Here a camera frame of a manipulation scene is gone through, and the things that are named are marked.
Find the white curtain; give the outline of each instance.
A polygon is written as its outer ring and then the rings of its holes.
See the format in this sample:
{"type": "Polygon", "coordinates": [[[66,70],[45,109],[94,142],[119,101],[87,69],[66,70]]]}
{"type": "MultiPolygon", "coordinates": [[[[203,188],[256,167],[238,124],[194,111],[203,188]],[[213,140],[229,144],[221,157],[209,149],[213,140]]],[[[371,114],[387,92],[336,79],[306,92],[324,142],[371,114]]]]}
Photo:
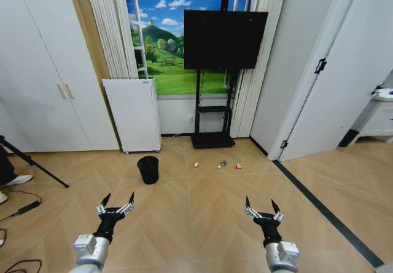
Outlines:
{"type": "Polygon", "coordinates": [[[231,137],[249,137],[283,0],[252,0],[251,11],[269,12],[257,64],[239,74],[233,101],[231,137]]]}
{"type": "Polygon", "coordinates": [[[125,0],[90,0],[112,79],[138,79],[125,0]]]}

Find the landscape wallpaper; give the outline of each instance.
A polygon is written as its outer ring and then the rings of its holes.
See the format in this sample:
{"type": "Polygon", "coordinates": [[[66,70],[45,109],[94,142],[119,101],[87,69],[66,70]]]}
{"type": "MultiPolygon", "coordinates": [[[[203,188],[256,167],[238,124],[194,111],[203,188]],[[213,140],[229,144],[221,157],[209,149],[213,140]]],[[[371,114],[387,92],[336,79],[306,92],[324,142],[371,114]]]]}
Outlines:
{"type": "MultiPolygon", "coordinates": [[[[136,18],[136,6],[134,0],[126,1],[133,44],[140,46],[138,26],[131,22],[136,18]]],[[[233,10],[233,1],[230,0],[229,10],[233,10]]],[[[220,3],[221,0],[138,0],[147,71],[149,77],[155,78],[157,94],[195,94],[197,72],[184,69],[184,9],[220,10],[220,3]]],[[[239,10],[244,9],[245,3],[246,0],[238,2],[239,10]]],[[[226,93],[224,77],[224,71],[205,70],[201,76],[202,93],[226,93]]]]}

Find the blue sky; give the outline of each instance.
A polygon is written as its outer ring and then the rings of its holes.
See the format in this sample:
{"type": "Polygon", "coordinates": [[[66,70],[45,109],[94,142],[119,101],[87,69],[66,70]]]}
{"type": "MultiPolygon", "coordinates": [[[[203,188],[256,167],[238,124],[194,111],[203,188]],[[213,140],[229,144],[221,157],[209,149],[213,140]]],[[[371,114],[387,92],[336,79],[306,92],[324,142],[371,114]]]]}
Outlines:
{"type": "MultiPolygon", "coordinates": [[[[126,0],[128,11],[134,13],[133,0],[126,0]]],[[[233,0],[229,0],[229,10],[233,9],[233,0]]],[[[154,25],[165,29],[176,36],[184,32],[184,9],[219,10],[221,0],[138,0],[141,21],[149,25],[151,19],[154,25]]]]}

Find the white wardrobe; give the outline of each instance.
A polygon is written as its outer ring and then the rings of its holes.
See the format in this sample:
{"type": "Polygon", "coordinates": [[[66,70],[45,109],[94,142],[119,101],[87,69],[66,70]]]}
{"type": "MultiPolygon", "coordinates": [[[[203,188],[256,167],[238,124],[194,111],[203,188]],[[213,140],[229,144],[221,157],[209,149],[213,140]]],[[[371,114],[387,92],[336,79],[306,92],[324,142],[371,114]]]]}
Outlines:
{"type": "Polygon", "coordinates": [[[0,0],[0,18],[0,135],[24,152],[118,149],[72,0],[0,0]]]}

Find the window mural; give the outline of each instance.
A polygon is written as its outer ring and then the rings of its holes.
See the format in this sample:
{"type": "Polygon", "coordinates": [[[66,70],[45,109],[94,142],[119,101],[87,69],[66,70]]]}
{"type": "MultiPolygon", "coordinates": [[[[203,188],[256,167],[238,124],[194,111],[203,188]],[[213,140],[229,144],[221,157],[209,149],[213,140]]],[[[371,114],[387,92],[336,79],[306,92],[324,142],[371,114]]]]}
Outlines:
{"type": "MultiPolygon", "coordinates": [[[[126,2],[139,75],[147,72],[155,78],[157,94],[195,94],[197,72],[184,69],[184,9],[220,10],[221,0],[126,2]]],[[[233,4],[230,0],[229,10],[233,10],[233,4]]],[[[249,10],[250,4],[251,0],[237,0],[236,9],[249,10]]],[[[241,35],[229,40],[241,40],[241,35]]],[[[203,41],[201,45],[209,47],[203,41]]],[[[224,71],[206,69],[201,77],[203,94],[227,92],[224,71]]]]}

